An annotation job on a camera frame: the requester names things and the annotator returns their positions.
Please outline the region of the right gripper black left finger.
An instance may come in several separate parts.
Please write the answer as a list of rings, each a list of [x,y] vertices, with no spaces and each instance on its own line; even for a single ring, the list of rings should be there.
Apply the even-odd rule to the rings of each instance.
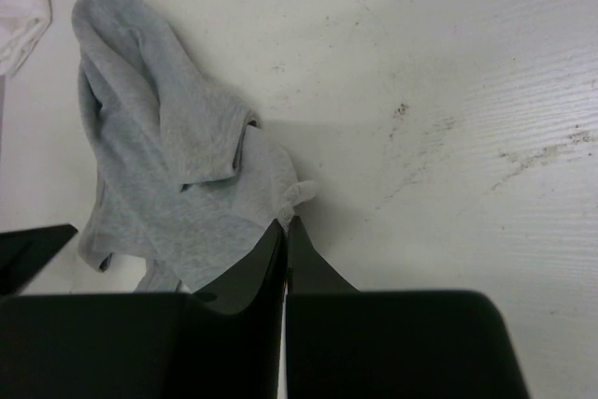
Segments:
[[[189,299],[186,368],[199,398],[275,398],[285,235],[277,221],[255,247]]]

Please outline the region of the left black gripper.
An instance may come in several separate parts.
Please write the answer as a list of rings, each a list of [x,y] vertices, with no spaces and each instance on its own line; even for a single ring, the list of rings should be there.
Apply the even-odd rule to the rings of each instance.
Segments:
[[[1,233],[1,295],[19,294],[78,233],[60,224]]]

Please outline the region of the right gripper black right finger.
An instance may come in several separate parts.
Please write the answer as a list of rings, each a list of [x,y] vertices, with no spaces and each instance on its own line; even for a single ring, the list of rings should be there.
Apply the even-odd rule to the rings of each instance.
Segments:
[[[316,251],[302,219],[288,234],[287,390],[291,398],[357,398],[363,393],[359,292]]]

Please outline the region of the grey tank top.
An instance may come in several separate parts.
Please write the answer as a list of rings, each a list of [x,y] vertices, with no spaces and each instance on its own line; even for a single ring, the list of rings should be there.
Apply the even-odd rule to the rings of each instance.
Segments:
[[[142,292],[199,290],[317,191],[254,112],[201,73],[142,0],[78,0],[78,103],[97,164],[78,252],[142,258]]]

